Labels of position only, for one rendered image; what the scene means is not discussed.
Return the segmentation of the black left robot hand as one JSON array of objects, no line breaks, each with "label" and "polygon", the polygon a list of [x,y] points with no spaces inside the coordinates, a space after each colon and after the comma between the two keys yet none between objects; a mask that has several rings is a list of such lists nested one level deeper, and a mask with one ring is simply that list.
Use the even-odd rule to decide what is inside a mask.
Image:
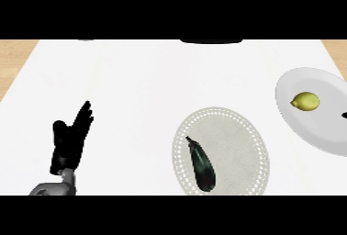
[{"label": "black left robot hand", "polygon": [[55,150],[51,165],[52,175],[61,175],[65,169],[77,169],[92,122],[92,103],[86,102],[79,110],[71,126],[63,120],[54,123]]}]

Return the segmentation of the grey round plate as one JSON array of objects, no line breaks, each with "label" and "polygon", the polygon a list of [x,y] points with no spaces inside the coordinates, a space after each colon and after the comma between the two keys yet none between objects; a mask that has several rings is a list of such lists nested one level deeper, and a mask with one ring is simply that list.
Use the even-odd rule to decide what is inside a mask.
[{"label": "grey round plate", "polygon": [[[321,105],[302,111],[291,105],[303,92],[314,93]],[[284,73],[275,87],[281,115],[297,135],[322,151],[347,156],[347,82],[316,68],[296,68]]]}]

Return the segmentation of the yellow lemon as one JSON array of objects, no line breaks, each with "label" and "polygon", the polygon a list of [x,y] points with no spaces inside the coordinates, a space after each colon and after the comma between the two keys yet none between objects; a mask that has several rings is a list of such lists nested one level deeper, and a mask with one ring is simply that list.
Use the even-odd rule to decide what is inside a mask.
[{"label": "yellow lemon", "polygon": [[314,111],[321,105],[321,99],[314,93],[303,92],[293,98],[290,103],[302,111]]}]

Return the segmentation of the grey oval perforated placemat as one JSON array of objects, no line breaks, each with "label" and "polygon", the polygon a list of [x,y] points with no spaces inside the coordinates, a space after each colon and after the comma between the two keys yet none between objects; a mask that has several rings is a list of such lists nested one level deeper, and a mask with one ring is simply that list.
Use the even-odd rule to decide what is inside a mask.
[{"label": "grey oval perforated placemat", "polygon": [[[190,140],[206,152],[216,173],[216,186],[204,192],[197,184]],[[260,196],[271,176],[266,144],[249,119],[231,109],[209,107],[184,120],[173,137],[173,170],[190,196]]]}]

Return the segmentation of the dark purple eggplant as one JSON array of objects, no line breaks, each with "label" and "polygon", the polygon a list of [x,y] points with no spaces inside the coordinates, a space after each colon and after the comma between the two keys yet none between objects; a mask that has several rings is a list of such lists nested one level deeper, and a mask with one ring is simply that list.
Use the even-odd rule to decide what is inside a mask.
[{"label": "dark purple eggplant", "polygon": [[187,137],[191,149],[191,162],[195,174],[195,182],[204,192],[210,192],[216,187],[216,172],[207,157],[207,153],[198,141]]}]

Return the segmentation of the black appliance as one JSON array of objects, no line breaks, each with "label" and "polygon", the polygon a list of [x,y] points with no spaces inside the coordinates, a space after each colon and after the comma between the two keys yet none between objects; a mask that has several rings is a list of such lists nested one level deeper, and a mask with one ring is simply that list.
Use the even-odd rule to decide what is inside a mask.
[{"label": "black appliance", "polygon": [[181,41],[190,44],[223,45],[241,43],[243,39],[182,39]]}]

